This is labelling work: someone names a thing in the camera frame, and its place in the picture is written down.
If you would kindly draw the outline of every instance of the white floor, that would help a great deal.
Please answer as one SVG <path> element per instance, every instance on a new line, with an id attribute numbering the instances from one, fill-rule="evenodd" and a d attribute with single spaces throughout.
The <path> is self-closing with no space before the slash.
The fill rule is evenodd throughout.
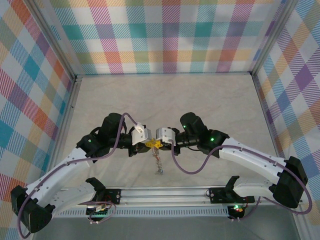
<path id="1" fill-rule="evenodd" d="M 160 127 L 182 131 L 180 117 L 187 112 L 200 116 L 209 129 L 229 134 L 236 140 L 270 155 L 274 146 L 250 75 L 126 75 L 84 78 L 68 132 L 63 157 L 76 143 L 101 126 L 112 112 L 128 112 L 145 124 L 155 136 Z M 126 120 L 128 129 L 132 123 Z M 117 149 L 112 157 L 100 160 L 90 170 L 79 173 L 70 186 L 96 177 L 109 187 L 213 186 L 225 185 L 233 175 L 261 178 L 236 163 L 211 157 L 197 175 L 187 175 L 174 164 L 169 151 L 160 151 L 163 175 L 155 174 L 151 151 L 129 158 Z M 177 157 L 189 171 L 195 171 L 206 155 L 182 149 Z"/>

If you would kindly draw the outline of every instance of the yellow object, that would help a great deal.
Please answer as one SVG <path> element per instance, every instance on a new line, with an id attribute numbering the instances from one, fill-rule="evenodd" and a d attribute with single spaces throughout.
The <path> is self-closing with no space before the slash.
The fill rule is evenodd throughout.
<path id="1" fill-rule="evenodd" d="M 148 147 L 148 148 L 153 148 L 153 147 L 156 147 L 157 149 L 163 147 L 164 145 L 161 144 L 161 141 L 160 140 L 155 140 L 154 138 L 152 138 L 150 141 L 146 142 L 145 145 Z"/>

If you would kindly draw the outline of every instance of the plaid wallpaper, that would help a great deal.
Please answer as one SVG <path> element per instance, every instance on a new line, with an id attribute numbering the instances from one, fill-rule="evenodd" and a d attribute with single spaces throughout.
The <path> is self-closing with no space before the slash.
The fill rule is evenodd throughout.
<path id="1" fill-rule="evenodd" d="M 301 159 L 320 235 L 320 0 L 300 0 L 255 79 L 283 157 Z"/>
<path id="2" fill-rule="evenodd" d="M 248 72 L 286 0 L 36 2 L 75 72 L 95 75 Z"/>
<path id="3" fill-rule="evenodd" d="M 71 85 L 23 0 L 1 0 L 1 240 L 19 238 L 10 191 L 46 171 Z"/>

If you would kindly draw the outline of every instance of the plaid wall panel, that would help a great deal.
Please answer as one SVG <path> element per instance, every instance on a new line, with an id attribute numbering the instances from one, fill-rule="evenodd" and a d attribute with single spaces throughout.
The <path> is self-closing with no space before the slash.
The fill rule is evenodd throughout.
<path id="1" fill-rule="evenodd" d="M 37 0 L 74 71 L 86 75 L 248 72 L 285 2 Z"/>
<path id="2" fill-rule="evenodd" d="M 18 239 L 10 191 L 47 170 L 71 84 L 23 0 L 1 0 L 1 240 Z"/>
<path id="3" fill-rule="evenodd" d="M 277 148 L 301 159 L 320 235 L 320 0 L 300 0 L 255 79 Z"/>

